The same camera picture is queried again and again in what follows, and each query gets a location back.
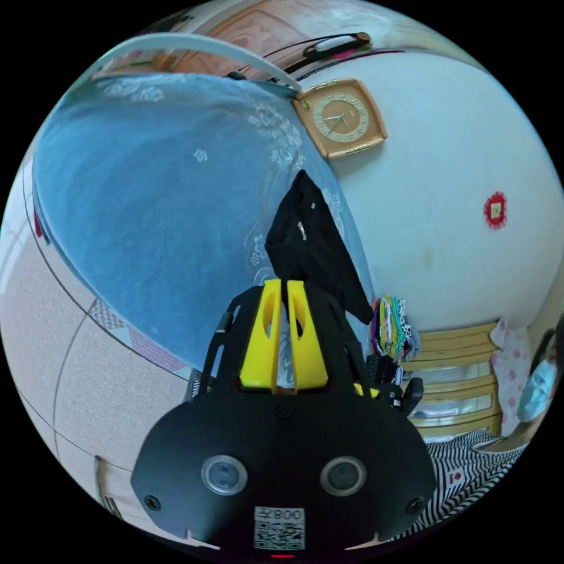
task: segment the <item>screw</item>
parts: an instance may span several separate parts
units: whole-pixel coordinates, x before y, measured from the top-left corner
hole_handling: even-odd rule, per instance
[[[145,496],[145,505],[151,511],[160,511],[160,501],[154,495]]]
[[[282,419],[283,421],[287,421],[288,419],[291,419],[292,415],[294,415],[294,409],[292,407],[287,407],[285,405],[278,404],[274,408],[274,414],[279,419]]]

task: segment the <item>red decoration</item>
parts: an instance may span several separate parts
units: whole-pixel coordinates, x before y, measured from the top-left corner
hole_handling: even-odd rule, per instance
[[[507,223],[507,197],[496,192],[484,205],[484,216],[490,229],[501,229]]]

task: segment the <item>floor tile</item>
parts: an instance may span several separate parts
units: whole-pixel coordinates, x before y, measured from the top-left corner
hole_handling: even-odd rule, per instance
[[[37,429],[37,432],[43,439],[44,443],[47,445],[53,456],[56,458],[57,455],[57,445],[55,441],[55,431],[53,428],[29,405],[29,402],[22,396],[19,395],[22,400],[25,411],[28,412],[29,418],[33,423],[33,426]]]
[[[37,413],[53,423],[63,359],[85,314],[51,275],[31,237],[0,240],[0,326],[16,386]]]
[[[82,489],[99,501],[94,456],[81,450],[59,434],[57,434],[57,444],[61,465]],[[105,495],[114,499],[120,513],[147,519],[147,513],[131,487],[131,472],[105,461],[100,464]]]
[[[111,464],[133,469],[151,427],[180,404],[187,382],[105,333],[81,325],[59,384],[55,429]]]

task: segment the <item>folded clothes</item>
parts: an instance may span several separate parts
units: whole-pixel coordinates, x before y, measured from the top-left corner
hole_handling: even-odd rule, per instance
[[[372,303],[374,316],[370,328],[370,343],[374,354],[392,359],[412,358],[421,349],[419,335],[405,316],[405,300],[389,295]]]
[[[416,357],[419,354],[419,351],[421,350],[421,339],[419,338],[419,332],[413,325],[411,317],[406,315],[405,322],[408,324],[409,329],[411,330],[411,336],[407,339],[409,352],[407,352],[405,355],[405,360],[410,361],[412,358]]]

